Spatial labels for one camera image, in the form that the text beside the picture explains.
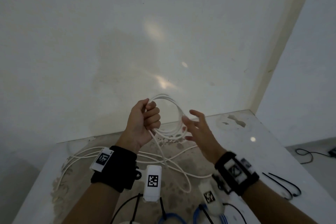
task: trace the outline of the black wire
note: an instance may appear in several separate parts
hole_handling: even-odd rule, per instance
[[[297,152],[298,150],[305,151],[306,153],[304,153],[304,154],[300,154],[300,153]],[[305,150],[305,149],[300,149],[300,148],[295,149],[295,152],[296,152],[297,154],[301,155],[301,156],[305,156],[305,155],[307,155],[307,154],[310,154],[310,157],[311,157],[311,158],[310,158],[310,161],[300,163],[301,165],[303,165],[303,164],[308,164],[308,163],[312,163],[312,162],[313,162],[313,160],[314,160],[314,156],[313,156],[312,153],[317,153],[317,154],[320,154],[320,155],[323,155],[323,156],[332,158],[332,156],[329,156],[329,155],[326,155],[326,154],[323,154],[323,153],[320,153],[320,152],[316,152],[316,151],[307,151],[307,150]]]
[[[289,181],[285,180],[284,178],[281,178],[281,177],[279,177],[279,176],[277,176],[277,175],[274,175],[274,174],[271,174],[271,173],[268,173],[268,174],[269,174],[269,175],[273,175],[273,176],[275,176],[276,178],[279,178],[280,180],[282,180],[282,181],[284,181],[284,182],[287,182],[287,183],[293,185],[293,186],[299,191],[298,194],[293,194],[294,197],[298,197],[298,196],[300,196],[300,195],[302,194],[300,188],[299,188],[298,186],[296,186],[295,184],[293,184],[293,183],[291,183],[291,182],[289,182]]]
[[[166,215],[165,209],[163,207],[162,197],[160,197],[160,204],[161,204],[161,210],[162,210],[162,218],[164,220],[167,220],[167,215]]]
[[[140,200],[140,193],[138,194],[138,198],[136,199],[135,208],[134,208],[134,212],[133,212],[133,217],[132,217],[132,220],[131,220],[130,224],[132,224],[133,221],[135,220],[135,215],[137,214],[139,200]]]
[[[212,222],[212,220],[211,220],[209,214],[208,214],[207,211],[204,209],[203,205],[199,204],[199,205],[198,205],[198,208],[204,212],[205,216],[208,218],[208,220],[210,221],[210,223],[213,224],[213,222]]]
[[[247,223],[246,223],[246,220],[245,220],[245,218],[244,218],[244,216],[243,216],[243,214],[238,210],[237,207],[235,207],[234,205],[231,205],[231,204],[229,204],[229,203],[223,203],[223,205],[229,205],[229,206],[232,206],[234,209],[236,209],[236,210],[238,211],[238,213],[241,215],[241,217],[243,218],[245,224],[247,224]]]
[[[290,198],[286,198],[284,197],[284,199],[287,199],[288,201],[292,200],[293,199],[293,194],[292,192],[290,192],[284,185],[282,185],[281,183],[279,183],[278,181],[274,180],[272,177],[268,176],[267,174],[265,173],[262,173],[263,175],[267,176],[269,179],[271,179],[272,181],[274,181],[275,183],[277,183],[278,185],[280,185],[281,187],[283,187],[288,193],[289,195],[291,196]]]
[[[126,201],[119,207],[119,209],[115,212],[115,214],[114,214],[114,216],[113,216],[113,218],[112,218],[110,224],[113,223],[115,217],[117,216],[117,214],[119,213],[119,211],[121,210],[121,208],[122,208],[125,204],[127,204],[127,203],[128,203],[129,201],[131,201],[132,199],[140,198],[140,197],[142,197],[142,196],[143,196],[143,194],[137,194],[136,196],[131,197],[130,199],[126,200]]]

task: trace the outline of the black wristband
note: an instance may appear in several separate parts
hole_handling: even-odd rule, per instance
[[[241,196],[248,187],[259,180],[259,175],[254,171],[251,172],[250,163],[245,159],[237,160],[236,154],[230,151],[221,156],[215,168],[238,196]]]
[[[95,171],[91,183],[101,182],[117,192],[124,189],[131,189],[136,177],[137,155],[119,146],[111,146],[113,150],[111,157],[101,172]]]

